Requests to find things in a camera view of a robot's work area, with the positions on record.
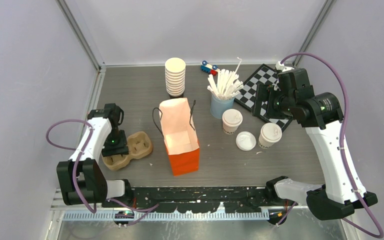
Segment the white plastic cup lid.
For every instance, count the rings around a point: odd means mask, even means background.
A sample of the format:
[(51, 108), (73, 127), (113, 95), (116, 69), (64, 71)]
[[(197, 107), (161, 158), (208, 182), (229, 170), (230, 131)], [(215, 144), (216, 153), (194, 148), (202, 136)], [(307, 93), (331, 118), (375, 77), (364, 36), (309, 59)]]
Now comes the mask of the white plastic cup lid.
[(222, 114), (222, 122), (227, 126), (237, 127), (243, 121), (243, 116), (240, 111), (236, 109), (228, 109)]

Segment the white paper coffee cup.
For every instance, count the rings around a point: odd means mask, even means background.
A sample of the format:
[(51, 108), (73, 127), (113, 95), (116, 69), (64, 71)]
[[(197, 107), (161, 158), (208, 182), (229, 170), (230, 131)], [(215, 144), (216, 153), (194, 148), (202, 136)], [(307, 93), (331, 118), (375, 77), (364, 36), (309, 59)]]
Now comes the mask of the white paper coffee cup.
[(223, 123), (222, 127), (223, 127), (224, 133), (226, 133), (228, 135), (232, 135), (237, 131), (239, 125), (237, 125), (237, 124), (236, 125), (229, 125), (227, 123)]
[(275, 143), (277, 143), (279, 140), (280, 140), (279, 138), (271, 139), (271, 138), (267, 138), (266, 136), (260, 134), (258, 137), (258, 145), (263, 149), (267, 149), (267, 148), (271, 147), (272, 145), (274, 145)]

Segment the stack of white lids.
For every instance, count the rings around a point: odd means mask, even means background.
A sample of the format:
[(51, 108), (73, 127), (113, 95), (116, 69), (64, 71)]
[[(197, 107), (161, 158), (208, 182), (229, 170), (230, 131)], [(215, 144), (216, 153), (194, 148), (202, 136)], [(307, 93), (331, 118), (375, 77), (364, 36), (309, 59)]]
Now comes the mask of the stack of white lids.
[(235, 139), (236, 146), (242, 151), (251, 151), (257, 144), (255, 136), (248, 131), (241, 131)]

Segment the orange paper bag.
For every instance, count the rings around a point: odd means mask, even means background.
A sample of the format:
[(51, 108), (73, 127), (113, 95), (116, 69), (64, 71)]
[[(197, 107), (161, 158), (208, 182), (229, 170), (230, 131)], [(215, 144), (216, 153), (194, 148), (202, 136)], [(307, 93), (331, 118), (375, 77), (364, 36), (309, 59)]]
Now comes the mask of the orange paper bag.
[(153, 123), (161, 133), (170, 162), (172, 174), (180, 176), (199, 170), (200, 145), (193, 122), (196, 105), (186, 97), (162, 101), (153, 112), (158, 112), (159, 124)]

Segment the stack of paper cups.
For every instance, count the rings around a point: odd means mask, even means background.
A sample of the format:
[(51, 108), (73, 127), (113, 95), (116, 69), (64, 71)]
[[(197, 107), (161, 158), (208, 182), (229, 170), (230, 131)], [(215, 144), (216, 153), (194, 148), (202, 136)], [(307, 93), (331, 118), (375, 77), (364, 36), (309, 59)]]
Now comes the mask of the stack of paper cups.
[(179, 57), (164, 64), (166, 91), (170, 98), (182, 98), (186, 89), (186, 63)]

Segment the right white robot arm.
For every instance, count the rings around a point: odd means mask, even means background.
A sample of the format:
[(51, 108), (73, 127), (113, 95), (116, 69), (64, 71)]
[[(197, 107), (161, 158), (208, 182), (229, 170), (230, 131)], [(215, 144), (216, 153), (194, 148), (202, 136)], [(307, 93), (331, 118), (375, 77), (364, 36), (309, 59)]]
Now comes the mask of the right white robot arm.
[(338, 98), (330, 93), (315, 94), (303, 68), (278, 74), (277, 84), (258, 83), (255, 108), (266, 103), (266, 115), (296, 120), (310, 137), (322, 168), (324, 184), (309, 184), (280, 176), (267, 181), (264, 196), (271, 205), (290, 200), (308, 206), (319, 220), (338, 220), (356, 209), (378, 202), (377, 195), (363, 186), (342, 128), (346, 118)]

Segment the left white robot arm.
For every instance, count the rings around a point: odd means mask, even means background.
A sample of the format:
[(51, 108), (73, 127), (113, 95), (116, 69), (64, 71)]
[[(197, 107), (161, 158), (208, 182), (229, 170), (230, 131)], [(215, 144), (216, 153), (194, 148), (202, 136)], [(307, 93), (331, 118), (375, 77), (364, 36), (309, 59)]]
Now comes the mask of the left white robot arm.
[(98, 161), (100, 157), (122, 156), (129, 153), (127, 138), (119, 125), (124, 111), (115, 103), (93, 109), (87, 115), (86, 131), (74, 153), (56, 167), (57, 178), (65, 205), (91, 204), (114, 199), (121, 207), (128, 207), (134, 192), (127, 179), (106, 180)]

